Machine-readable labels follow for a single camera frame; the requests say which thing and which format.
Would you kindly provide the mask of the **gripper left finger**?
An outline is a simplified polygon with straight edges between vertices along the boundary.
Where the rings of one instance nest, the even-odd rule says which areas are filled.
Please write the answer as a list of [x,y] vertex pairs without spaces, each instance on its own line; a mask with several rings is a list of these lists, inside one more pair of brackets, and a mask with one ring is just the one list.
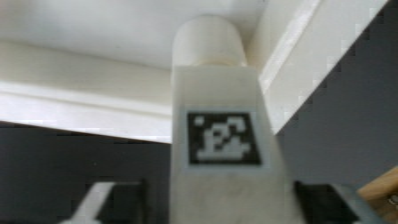
[[146,224],[144,182],[98,182],[71,217],[59,224]]

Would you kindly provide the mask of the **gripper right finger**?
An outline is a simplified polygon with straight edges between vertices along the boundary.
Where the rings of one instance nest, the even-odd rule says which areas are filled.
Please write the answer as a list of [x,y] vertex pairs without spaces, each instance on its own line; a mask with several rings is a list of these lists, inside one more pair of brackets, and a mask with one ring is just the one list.
[[306,224],[386,224],[350,186],[295,182]]

